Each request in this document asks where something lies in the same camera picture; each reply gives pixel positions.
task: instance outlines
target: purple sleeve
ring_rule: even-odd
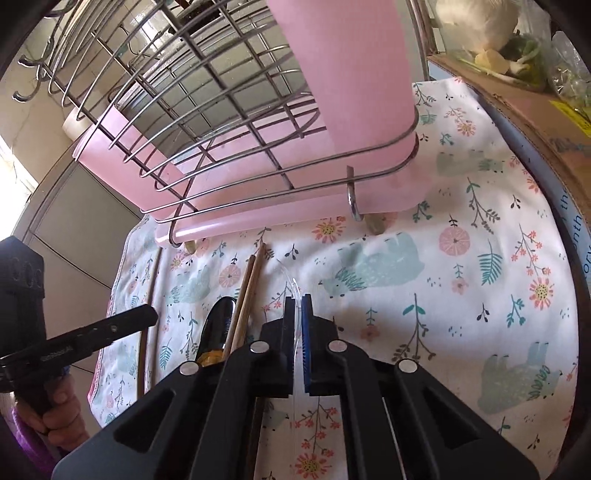
[[[57,465],[56,459],[38,433],[29,425],[25,424],[14,409],[12,411],[12,418],[17,427],[15,437],[17,438],[18,444],[33,462],[33,465],[47,478],[50,478],[54,467]]]

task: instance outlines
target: paper roll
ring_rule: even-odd
[[[90,113],[95,118],[98,118],[99,116],[101,116],[101,114],[103,114],[103,112],[105,110],[107,110],[107,107],[109,106],[106,99],[101,99],[102,96],[103,96],[103,94],[100,93],[98,90],[93,90],[90,93],[88,100],[84,104],[85,108],[92,108]],[[64,122],[64,124],[61,126],[61,128],[66,133],[68,138],[70,140],[72,140],[73,142],[78,140],[78,138],[84,132],[86,132],[86,130],[89,127],[92,126],[92,122],[85,115],[81,115],[81,118],[79,120],[77,120],[76,117],[78,116],[78,113],[79,113],[78,109],[74,108],[70,112],[70,115],[68,115],[68,117],[66,118],[66,121]]]

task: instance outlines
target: floral tablecloth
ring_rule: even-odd
[[[434,187],[410,211],[384,214],[371,236],[336,217],[206,238],[189,255],[159,251],[146,217],[129,234],[109,314],[148,300],[146,388],[193,359],[215,301],[238,294],[249,255],[271,250],[249,330],[279,318],[291,283],[314,312],[371,357],[409,357],[527,455],[545,478],[573,406],[578,354],[574,286],[548,203],[460,79],[414,86],[421,114],[416,161]],[[106,425],[136,400],[139,334],[99,356],[89,393]],[[338,398],[270,400],[257,478],[345,479]]]

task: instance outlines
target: metal screw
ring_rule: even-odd
[[[413,374],[418,370],[418,365],[407,358],[398,364],[398,368],[406,374]]]
[[[194,375],[199,372],[199,365],[195,362],[185,362],[180,366],[180,372],[182,375]]]
[[[347,344],[342,340],[333,340],[329,343],[329,350],[334,353],[342,353],[347,350]]]
[[[251,345],[251,352],[252,353],[267,353],[269,351],[269,344],[267,342],[263,342],[259,340],[257,342],[253,342]]]

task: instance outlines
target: human hand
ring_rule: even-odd
[[[88,440],[80,400],[74,393],[74,379],[66,375],[51,393],[54,407],[40,417],[25,401],[17,399],[17,413],[32,429],[46,434],[49,442],[71,452]]]

